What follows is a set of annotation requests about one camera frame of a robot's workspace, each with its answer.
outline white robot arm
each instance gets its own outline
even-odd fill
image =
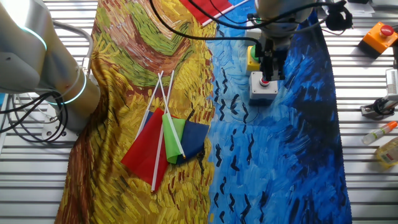
[[[46,5],[41,0],[0,0],[0,30],[0,92],[56,90],[68,106],[67,128],[81,131],[100,91],[86,76],[89,67],[79,66],[61,43]]]

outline red object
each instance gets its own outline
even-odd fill
[[[394,29],[391,26],[387,26],[387,25],[382,26],[380,31],[381,31],[381,34],[385,35],[386,37],[389,37],[392,34],[394,34]]]
[[[148,120],[144,129],[141,131],[140,135],[134,141],[121,161],[131,170],[131,172],[135,173],[139,178],[150,185],[152,185],[152,178],[154,175],[157,145],[163,122],[163,113],[164,112],[159,108],[155,110],[154,114],[150,117],[150,120]],[[167,162],[166,149],[163,140],[155,190],[159,188],[168,165],[169,162]]]
[[[261,78],[260,81],[261,81],[260,84],[261,84],[262,86],[268,86],[268,85],[269,85],[269,81],[264,80],[264,78]]]
[[[216,6],[218,10],[221,12],[225,9],[232,6],[228,0],[212,0],[213,4]],[[199,11],[195,6],[193,6],[188,0],[180,0],[180,2],[192,13],[193,16],[200,22],[200,24],[205,23],[210,18],[205,16],[201,11]],[[216,16],[219,12],[216,8],[211,5],[210,0],[193,0],[199,7],[201,7],[208,14],[213,17]]]

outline brushstroke pattern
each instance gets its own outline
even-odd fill
[[[179,0],[154,3],[161,16],[180,32],[215,35],[216,24],[202,29]],[[92,69],[101,88],[101,102],[70,153],[55,223],[206,220],[215,166],[208,162],[209,139],[197,158],[169,166],[156,194],[120,163],[154,94],[157,72],[164,70],[162,80],[167,89],[172,70],[176,71],[169,103],[173,115],[210,124],[215,111],[209,99],[213,94],[213,67],[206,43],[168,31],[146,0],[98,1],[93,38]],[[155,96],[152,110],[164,108],[161,92]]]
[[[228,15],[245,20],[251,5]],[[220,25],[221,33],[244,35]],[[286,80],[279,82],[270,107],[248,105],[246,46],[207,43],[216,83],[216,115],[208,136],[216,148],[232,149],[214,148],[210,156],[211,162],[222,158],[210,188],[217,196],[216,204],[210,197],[210,217],[225,213],[213,223],[351,223],[335,86],[320,28],[295,35]]]

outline metal table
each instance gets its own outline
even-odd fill
[[[44,2],[54,19],[91,33],[97,1]],[[382,121],[372,121],[363,118],[359,111],[361,105],[386,95],[384,74],[392,67],[392,49],[374,62],[356,49],[358,42],[378,21],[398,24],[398,13],[376,11],[372,18],[354,17],[355,29],[341,36],[324,32],[335,74],[346,180],[355,224],[398,222],[398,166],[383,170],[374,157],[379,145],[398,136],[398,129],[370,146],[363,146],[360,141],[371,130],[398,120],[396,114]],[[69,31],[56,31],[80,62],[86,54],[87,41]],[[34,116],[44,120],[39,111],[35,111]],[[27,126],[41,135],[42,124],[30,120]],[[12,131],[0,136],[0,149],[0,223],[53,223],[63,193],[70,149],[30,144]]]

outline white stick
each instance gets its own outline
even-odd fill
[[[162,77],[160,76],[160,74],[158,73],[157,76],[159,77],[160,80],[162,80]],[[162,81],[160,81],[160,89],[162,90],[162,94],[163,94],[163,100],[164,100],[164,112],[166,114],[166,112],[170,113],[169,111],[169,106],[167,106],[167,99],[166,99],[166,94],[164,94],[164,89],[163,89],[163,83]]]
[[[224,9],[224,11],[222,11],[222,13],[225,15],[227,12],[232,11],[234,8],[240,6],[240,5],[242,5],[242,4],[244,4],[244,3],[248,2],[248,1],[250,1],[250,0],[244,0],[244,1],[240,2],[240,3],[238,3],[238,4],[235,5],[235,6],[231,6],[231,7],[229,7],[229,8],[226,8],[226,9]],[[215,15],[215,16],[213,16],[213,17],[216,18],[216,19],[218,19],[220,16],[221,16],[221,13],[218,13],[217,15]],[[209,24],[209,23],[211,23],[211,22],[213,22],[213,19],[210,19],[210,18],[209,18],[206,22],[204,22],[204,23],[202,24],[202,26],[206,26],[207,24]]]
[[[151,106],[151,104],[152,104],[152,101],[153,101],[154,98],[155,98],[155,93],[156,93],[156,91],[157,91],[157,87],[159,86],[159,83],[160,83],[160,80],[158,80],[157,83],[156,83],[155,90],[154,90],[154,92],[152,93],[152,96],[151,96],[151,98],[150,98],[148,107],[147,107],[147,109],[145,110],[145,114],[144,114],[144,117],[143,117],[143,119],[142,119],[142,121],[141,121],[141,124],[139,125],[138,132],[137,132],[137,135],[136,135],[135,140],[138,138],[138,135],[139,135],[139,134],[141,133],[141,131],[144,129],[145,122],[147,121],[148,114],[149,114],[149,108],[150,108],[150,106]]]
[[[158,76],[158,81],[157,83],[162,83],[162,75],[163,75],[163,71],[161,74],[157,74]],[[154,175],[152,177],[152,186],[150,188],[150,191],[153,193],[155,192],[155,188],[156,188],[156,178],[157,178],[157,170],[159,169],[159,158],[160,158],[160,151],[162,150],[162,141],[163,141],[163,124],[160,127],[160,134],[159,134],[159,141],[157,143],[157,151],[156,151],[156,160],[155,160],[155,168],[154,168]]]
[[[163,141],[163,125],[160,128],[159,142],[157,143],[155,170],[154,170],[154,176],[152,178],[152,187],[150,188],[151,192],[154,192],[156,187],[157,169],[159,168],[159,158],[160,158],[160,150],[162,149],[162,141]]]
[[[172,91],[173,78],[174,78],[174,70],[173,70],[173,72],[172,72],[172,79],[170,80],[169,90],[168,90],[168,92],[167,92],[167,106],[169,105],[170,93],[171,93],[171,91]]]
[[[162,82],[160,82],[160,88],[162,89],[162,94],[163,94],[164,101],[167,101],[166,95],[164,94]],[[182,157],[185,159],[186,156],[185,156],[184,150],[182,149],[180,139],[178,138],[177,131],[175,130],[175,127],[174,127],[174,124],[173,124],[173,121],[172,121],[172,117],[170,115],[170,111],[169,111],[169,107],[167,106],[167,103],[165,104],[165,109],[164,110],[165,110],[165,112],[166,112],[166,110],[168,112],[168,113],[166,113],[166,115],[168,117],[168,120],[170,121],[170,126],[172,128],[173,137],[174,137],[175,141],[177,142],[177,146],[178,146],[178,149],[179,149],[180,153],[182,154]]]
[[[172,83],[173,83],[173,77],[174,77],[174,70],[173,70],[173,73],[172,73],[172,79],[171,79],[171,81],[170,81],[169,92],[168,92],[168,94],[167,94],[167,102],[166,102],[166,103],[169,103],[170,92],[171,92]],[[153,176],[153,178],[152,178],[152,187],[151,187],[151,189],[150,189],[151,192],[154,192],[154,191],[155,191],[155,188],[156,188],[157,170],[158,170],[158,168],[159,168],[159,158],[160,158],[160,150],[162,150],[162,141],[163,141],[163,125],[162,125],[162,127],[160,128],[159,142],[157,143],[155,170],[154,170],[154,176]]]

